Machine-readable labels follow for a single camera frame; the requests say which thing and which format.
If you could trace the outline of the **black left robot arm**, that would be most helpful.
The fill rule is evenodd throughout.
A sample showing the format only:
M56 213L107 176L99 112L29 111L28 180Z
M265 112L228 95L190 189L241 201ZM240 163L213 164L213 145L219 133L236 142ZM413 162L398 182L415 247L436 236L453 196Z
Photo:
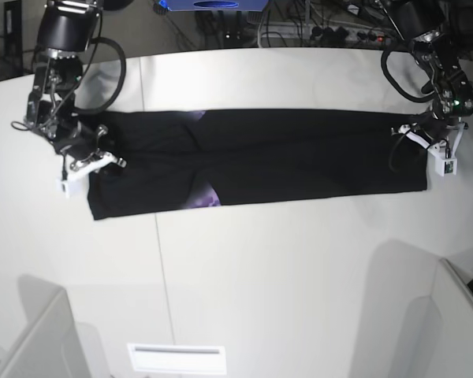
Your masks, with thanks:
M447 147L452 130L463 131L464 119L473 115L473 83L460 64L460 54L451 35L444 31L445 15L438 1L380 1L383 12L397 33L381 56L381 69L389 84L409 102L427 104L419 115L421 128L434 145ZM403 47L427 75L420 96L408 93L389 71L392 52Z

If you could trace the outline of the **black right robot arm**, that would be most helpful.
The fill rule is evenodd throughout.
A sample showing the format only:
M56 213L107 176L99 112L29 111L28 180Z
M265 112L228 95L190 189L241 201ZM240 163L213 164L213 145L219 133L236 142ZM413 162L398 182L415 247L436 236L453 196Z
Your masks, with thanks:
M37 35L41 57L34 71L32 90L22 121L11 122L21 132L32 132L47 141L56 155L70 158L61 168L62 183L69 183L100 170L122 171L127 162L114 152L107 126L87 126L82 118L106 111L117 99L125 83L127 63L122 47L102 36L103 14L118 12L128 1L49 1ZM107 45L120 62L117 86L100 106L76 106L76 91L88 74L80 54L89 47Z

